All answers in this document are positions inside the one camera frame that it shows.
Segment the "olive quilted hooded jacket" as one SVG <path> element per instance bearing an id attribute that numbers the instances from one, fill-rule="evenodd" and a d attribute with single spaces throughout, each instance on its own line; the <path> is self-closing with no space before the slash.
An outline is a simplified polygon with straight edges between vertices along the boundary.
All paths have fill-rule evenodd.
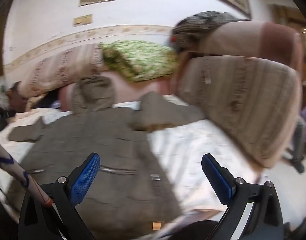
<path id="1" fill-rule="evenodd" d="M 46 124 L 38 119 L 15 127 L 8 139 L 31 142 L 25 169 L 41 168 L 35 179 L 52 184 L 69 176 L 91 153 L 100 169 L 81 204 L 75 206 L 94 239 L 133 239 L 153 224 L 180 217 L 171 182 L 150 148 L 147 133 L 204 119 L 195 106 L 177 105 L 160 94 L 142 96 L 140 109 L 114 107 L 107 77 L 89 76 L 76 86 L 77 109 Z"/>

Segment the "striped floral pillow at headboard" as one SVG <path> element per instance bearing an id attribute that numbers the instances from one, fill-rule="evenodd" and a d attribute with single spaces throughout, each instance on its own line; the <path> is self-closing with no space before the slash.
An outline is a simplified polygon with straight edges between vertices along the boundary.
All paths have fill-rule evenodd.
<path id="1" fill-rule="evenodd" d="M 36 63 L 19 82 L 17 91 L 22 98 L 29 99 L 104 70 L 102 46 L 98 43 L 81 45 Z"/>

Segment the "white leaf-print bed sheet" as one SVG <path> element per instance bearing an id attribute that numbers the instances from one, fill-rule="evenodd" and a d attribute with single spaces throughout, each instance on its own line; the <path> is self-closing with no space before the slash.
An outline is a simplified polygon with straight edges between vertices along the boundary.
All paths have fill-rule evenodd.
<path id="1" fill-rule="evenodd" d="M 48 184 L 39 185 L 0 145 L 0 168 L 26 190 L 19 239 L 94 239 L 76 210 L 84 198 L 94 202 L 94 221 L 124 225 L 122 238 L 157 222 L 180 216 L 166 173 L 151 152 L 146 133 L 132 128 L 130 108 L 68 115 L 50 124 L 39 141 L 39 157 L 58 166 Z M 285 239 L 280 203 L 272 182 L 249 184 L 234 178 L 207 153 L 199 173 L 227 209 L 218 222 L 201 220 L 169 239 L 230 239 L 248 203 L 253 204 L 241 239 Z"/>

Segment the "striped floral cushion right side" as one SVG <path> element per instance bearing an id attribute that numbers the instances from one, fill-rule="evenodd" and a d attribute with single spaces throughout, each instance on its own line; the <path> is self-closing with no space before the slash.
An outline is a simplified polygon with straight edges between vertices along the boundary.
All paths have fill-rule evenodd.
<path id="1" fill-rule="evenodd" d="M 289 145 L 302 99 L 299 74 L 284 64 L 243 56 L 203 56 L 178 68 L 175 93 L 201 108 L 263 167 Z"/>

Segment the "brown garment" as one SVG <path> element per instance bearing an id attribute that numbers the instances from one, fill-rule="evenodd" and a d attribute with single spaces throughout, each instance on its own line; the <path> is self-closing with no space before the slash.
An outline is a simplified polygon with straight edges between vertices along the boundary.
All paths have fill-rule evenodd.
<path id="1" fill-rule="evenodd" d="M 9 99 L 9 109 L 16 111 L 17 113 L 24 113 L 26 111 L 27 99 L 20 95 L 18 88 L 20 82 L 14 83 L 14 85 L 7 91 L 6 95 Z"/>

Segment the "green white patterned blanket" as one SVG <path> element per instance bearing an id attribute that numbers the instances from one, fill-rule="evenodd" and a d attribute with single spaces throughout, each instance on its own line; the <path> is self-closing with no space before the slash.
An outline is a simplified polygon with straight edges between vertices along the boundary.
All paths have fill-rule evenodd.
<path id="1" fill-rule="evenodd" d="M 168 46 L 142 40 L 101 43 L 106 66 L 131 82 L 169 76 L 177 70 L 177 53 Z"/>

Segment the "small gold wall plaque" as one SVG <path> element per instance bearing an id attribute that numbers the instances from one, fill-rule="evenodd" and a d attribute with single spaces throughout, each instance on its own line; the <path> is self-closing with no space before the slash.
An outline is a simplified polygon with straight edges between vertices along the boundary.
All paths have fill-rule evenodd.
<path id="1" fill-rule="evenodd" d="M 73 19 L 73 26 L 88 25 L 93 22 L 93 15 L 84 15 Z"/>

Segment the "grey checked cloth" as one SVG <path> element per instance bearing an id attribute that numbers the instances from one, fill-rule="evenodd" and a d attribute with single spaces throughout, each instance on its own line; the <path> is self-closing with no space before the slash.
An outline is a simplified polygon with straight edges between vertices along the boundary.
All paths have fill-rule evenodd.
<path id="1" fill-rule="evenodd" d="M 180 53 L 192 48 L 210 31 L 224 24 L 240 21 L 248 21 L 248 19 L 237 18 L 228 12 L 200 12 L 184 18 L 174 26 L 171 37 L 175 37 L 176 40 L 170 44 L 177 53 Z"/>

